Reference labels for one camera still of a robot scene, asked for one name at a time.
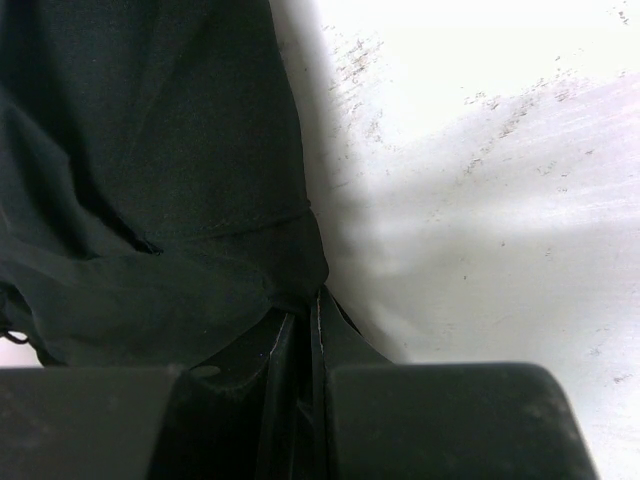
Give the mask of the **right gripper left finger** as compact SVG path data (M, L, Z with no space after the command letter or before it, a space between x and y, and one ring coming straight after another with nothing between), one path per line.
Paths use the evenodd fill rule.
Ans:
M212 394L205 479L290 479L296 434L296 318L271 312L190 370Z

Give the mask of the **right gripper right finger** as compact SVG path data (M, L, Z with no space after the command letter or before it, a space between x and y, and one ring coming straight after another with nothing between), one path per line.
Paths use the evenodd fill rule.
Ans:
M310 318L314 433L327 479L408 479L407 369L381 355L327 288Z

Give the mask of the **black trousers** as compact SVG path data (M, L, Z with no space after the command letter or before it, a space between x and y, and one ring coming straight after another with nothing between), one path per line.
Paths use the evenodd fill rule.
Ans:
M196 366L328 267L265 1L1 5L1 335Z

